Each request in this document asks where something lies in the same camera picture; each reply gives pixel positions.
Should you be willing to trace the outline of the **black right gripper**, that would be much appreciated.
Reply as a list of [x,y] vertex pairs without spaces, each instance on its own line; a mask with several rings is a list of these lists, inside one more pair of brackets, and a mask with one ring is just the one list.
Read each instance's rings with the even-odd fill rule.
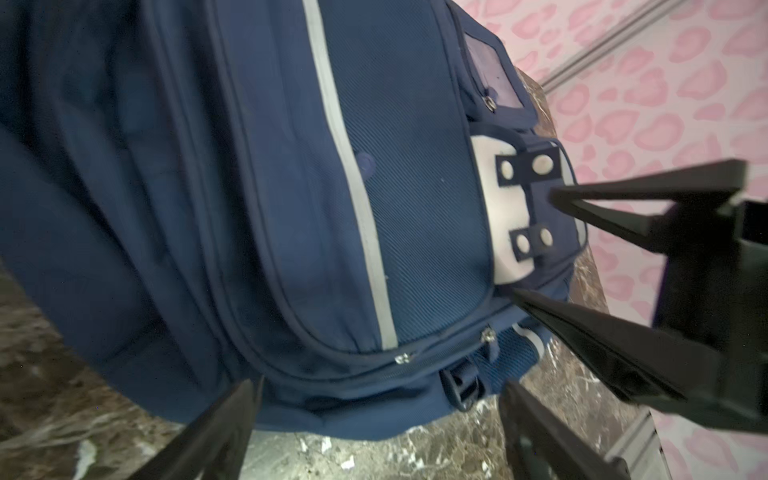
[[590,226],[649,252],[676,251],[659,330],[533,290],[510,298],[621,400],[677,402],[673,412],[710,428],[766,431],[767,205],[731,204],[748,167],[726,159],[550,191],[552,206]]

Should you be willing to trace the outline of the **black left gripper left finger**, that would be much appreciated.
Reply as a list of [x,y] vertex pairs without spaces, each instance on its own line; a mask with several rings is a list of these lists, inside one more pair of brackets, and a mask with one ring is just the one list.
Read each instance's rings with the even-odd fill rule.
[[238,479],[261,409],[263,389],[263,378],[240,382],[131,477]]

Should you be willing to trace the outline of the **navy blue student backpack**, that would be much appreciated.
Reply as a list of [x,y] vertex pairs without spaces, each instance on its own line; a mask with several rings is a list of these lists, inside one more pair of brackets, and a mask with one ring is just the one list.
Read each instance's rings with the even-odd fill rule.
[[575,178],[451,1],[5,1],[1,259],[123,395],[396,436],[497,394],[565,300]]

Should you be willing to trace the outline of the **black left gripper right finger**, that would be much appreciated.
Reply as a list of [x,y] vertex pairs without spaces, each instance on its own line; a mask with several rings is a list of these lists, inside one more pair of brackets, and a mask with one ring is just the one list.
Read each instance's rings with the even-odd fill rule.
[[520,383],[498,397],[506,460],[515,479],[627,479],[624,461],[608,462]]

